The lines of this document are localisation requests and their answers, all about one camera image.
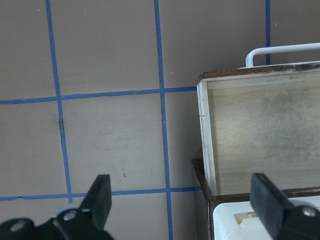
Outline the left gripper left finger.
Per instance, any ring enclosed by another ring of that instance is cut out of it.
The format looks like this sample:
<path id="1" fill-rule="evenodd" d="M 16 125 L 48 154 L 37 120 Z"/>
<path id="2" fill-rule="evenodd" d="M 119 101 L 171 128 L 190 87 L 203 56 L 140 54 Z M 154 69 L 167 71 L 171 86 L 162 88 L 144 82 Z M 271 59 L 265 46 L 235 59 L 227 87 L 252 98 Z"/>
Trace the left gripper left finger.
<path id="1" fill-rule="evenodd" d="M 29 218 L 0 224 L 2 240 L 112 240 L 104 230 L 112 206 L 108 174 L 96 177 L 79 207 L 69 208 L 36 226 Z"/>

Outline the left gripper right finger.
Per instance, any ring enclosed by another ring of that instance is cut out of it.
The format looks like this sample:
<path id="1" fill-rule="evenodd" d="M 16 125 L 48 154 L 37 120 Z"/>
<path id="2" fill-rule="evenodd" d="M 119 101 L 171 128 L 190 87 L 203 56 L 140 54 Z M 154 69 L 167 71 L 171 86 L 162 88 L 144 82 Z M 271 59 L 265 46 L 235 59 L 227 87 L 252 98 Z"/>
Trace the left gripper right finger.
<path id="1" fill-rule="evenodd" d="M 320 210 L 291 200 L 263 173 L 251 176 L 250 204 L 273 240 L 318 240 Z"/>

